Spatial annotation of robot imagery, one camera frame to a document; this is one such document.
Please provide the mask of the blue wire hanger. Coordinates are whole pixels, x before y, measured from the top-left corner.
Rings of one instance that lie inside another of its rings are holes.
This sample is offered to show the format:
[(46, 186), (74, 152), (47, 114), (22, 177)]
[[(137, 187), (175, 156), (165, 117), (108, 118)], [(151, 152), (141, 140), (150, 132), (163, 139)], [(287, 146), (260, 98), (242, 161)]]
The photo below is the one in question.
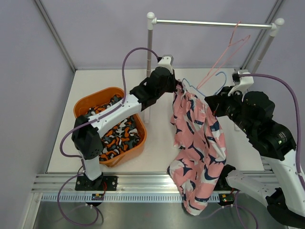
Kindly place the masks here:
[(200, 83), (199, 86), (194, 84), (194, 80), (190, 81), (186, 78), (182, 80), (183, 86), (187, 91), (207, 97), (210, 95), (216, 95), (227, 85), (228, 76), (224, 71), (218, 71), (212, 77), (208, 76), (208, 79), (204, 83)]

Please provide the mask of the pink patterned shorts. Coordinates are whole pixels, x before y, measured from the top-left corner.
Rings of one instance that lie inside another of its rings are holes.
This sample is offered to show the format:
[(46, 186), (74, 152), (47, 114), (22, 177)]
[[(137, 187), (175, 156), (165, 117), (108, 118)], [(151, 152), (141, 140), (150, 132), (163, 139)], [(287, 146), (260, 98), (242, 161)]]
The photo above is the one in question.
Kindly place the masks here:
[(182, 196), (184, 209), (198, 216), (207, 207), (226, 163), (223, 129), (207, 103), (179, 82), (173, 96), (173, 146), (180, 150), (167, 173)]

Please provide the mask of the orange camouflage shorts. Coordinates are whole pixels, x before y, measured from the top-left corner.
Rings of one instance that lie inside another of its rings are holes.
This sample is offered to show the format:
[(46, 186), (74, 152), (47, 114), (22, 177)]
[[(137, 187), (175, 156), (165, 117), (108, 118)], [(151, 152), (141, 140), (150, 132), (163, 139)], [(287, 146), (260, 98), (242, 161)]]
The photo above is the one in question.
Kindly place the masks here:
[(106, 162), (135, 148), (142, 138), (134, 116), (129, 116), (116, 124), (102, 138), (103, 150), (99, 155), (100, 162)]

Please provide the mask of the pink wire hanger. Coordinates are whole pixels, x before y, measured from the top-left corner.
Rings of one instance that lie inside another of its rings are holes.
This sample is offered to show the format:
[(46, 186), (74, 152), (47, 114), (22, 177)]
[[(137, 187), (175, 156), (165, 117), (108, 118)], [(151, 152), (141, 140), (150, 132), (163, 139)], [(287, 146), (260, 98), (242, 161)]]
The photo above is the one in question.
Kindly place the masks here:
[(237, 24), (234, 27), (234, 30), (232, 31), (231, 38), (229, 40), (229, 43), (224, 50), (224, 52), (220, 55), (220, 57), (217, 59), (217, 61), (214, 63), (212, 68), (209, 70), (207, 75), (198, 83), (196, 89), (200, 89), (203, 87), (205, 83), (208, 82), (216, 73), (225, 65), (227, 64), (238, 52), (240, 49), (245, 46), (245, 44), (249, 41), (251, 38), (251, 35), (246, 35), (244, 37), (239, 37), (238, 39), (234, 38), (235, 32), (237, 31), (238, 26), (240, 25), (241, 21), (237, 22)]

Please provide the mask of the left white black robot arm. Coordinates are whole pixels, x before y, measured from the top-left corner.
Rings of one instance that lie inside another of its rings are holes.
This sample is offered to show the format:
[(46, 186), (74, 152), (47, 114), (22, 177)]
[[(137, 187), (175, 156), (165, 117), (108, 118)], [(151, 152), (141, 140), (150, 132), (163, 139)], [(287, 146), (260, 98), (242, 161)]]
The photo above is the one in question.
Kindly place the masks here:
[(103, 150), (103, 137), (115, 124), (154, 105), (164, 93), (176, 91), (178, 81), (172, 67), (158, 66), (138, 86), (114, 105), (98, 114), (75, 120), (72, 141), (82, 156), (86, 185), (92, 190), (102, 186), (98, 155)]

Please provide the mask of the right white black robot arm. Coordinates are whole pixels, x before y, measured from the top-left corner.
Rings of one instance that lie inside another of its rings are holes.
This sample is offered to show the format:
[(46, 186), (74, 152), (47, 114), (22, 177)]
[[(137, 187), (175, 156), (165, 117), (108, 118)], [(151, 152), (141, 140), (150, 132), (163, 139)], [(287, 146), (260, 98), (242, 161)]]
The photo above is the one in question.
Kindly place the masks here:
[(232, 166), (216, 177), (220, 189), (236, 188), (259, 201), (280, 224), (303, 229), (305, 227), (305, 191), (297, 177), (296, 143), (284, 125), (272, 120), (275, 104), (263, 92), (240, 91), (230, 93), (224, 87), (205, 101), (216, 117), (227, 116), (245, 134), (272, 168), (279, 187), (265, 185)]

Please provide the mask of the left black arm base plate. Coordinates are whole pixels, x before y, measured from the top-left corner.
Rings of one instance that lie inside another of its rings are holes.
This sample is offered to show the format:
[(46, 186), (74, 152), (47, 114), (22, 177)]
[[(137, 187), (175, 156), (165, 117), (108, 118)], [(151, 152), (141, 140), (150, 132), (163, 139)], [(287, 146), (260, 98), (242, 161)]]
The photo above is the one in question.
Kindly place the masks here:
[(100, 176), (96, 180), (91, 181), (85, 175), (77, 177), (76, 191), (116, 191), (117, 176)]

